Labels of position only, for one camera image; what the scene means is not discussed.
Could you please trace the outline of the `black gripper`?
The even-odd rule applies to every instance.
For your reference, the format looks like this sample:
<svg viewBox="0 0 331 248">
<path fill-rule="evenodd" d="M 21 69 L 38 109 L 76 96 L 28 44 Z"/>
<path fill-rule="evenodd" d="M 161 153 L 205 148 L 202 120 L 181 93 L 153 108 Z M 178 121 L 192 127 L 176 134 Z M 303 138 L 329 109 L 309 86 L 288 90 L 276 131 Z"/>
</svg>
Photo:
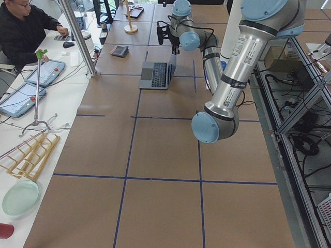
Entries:
<svg viewBox="0 0 331 248">
<path fill-rule="evenodd" d="M 180 45 L 180 41 L 179 38 L 176 36 L 173 36 L 172 34 L 169 34 L 169 40 L 171 42 L 171 46 L 172 46 L 172 54 L 179 54 L 179 45 Z"/>
</svg>

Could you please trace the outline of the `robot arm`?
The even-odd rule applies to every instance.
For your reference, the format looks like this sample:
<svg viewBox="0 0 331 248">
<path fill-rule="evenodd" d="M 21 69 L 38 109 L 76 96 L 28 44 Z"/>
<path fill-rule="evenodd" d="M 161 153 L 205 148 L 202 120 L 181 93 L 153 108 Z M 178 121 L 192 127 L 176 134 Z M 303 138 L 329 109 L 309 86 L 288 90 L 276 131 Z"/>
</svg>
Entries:
<svg viewBox="0 0 331 248">
<path fill-rule="evenodd" d="M 218 51 L 219 40 L 212 28 L 195 26 L 190 14 L 189 1 L 175 1 L 172 14 L 168 16 L 170 33 L 179 39 L 179 43 L 185 51 L 200 50 L 206 85 L 214 94 L 223 73 Z"/>
<path fill-rule="evenodd" d="M 236 103 L 267 43 L 302 33 L 306 1 L 242 1 L 240 34 L 225 68 L 210 69 L 213 97 L 194 115 L 191 128 L 203 143 L 214 143 L 238 129 Z"/>
</svg>

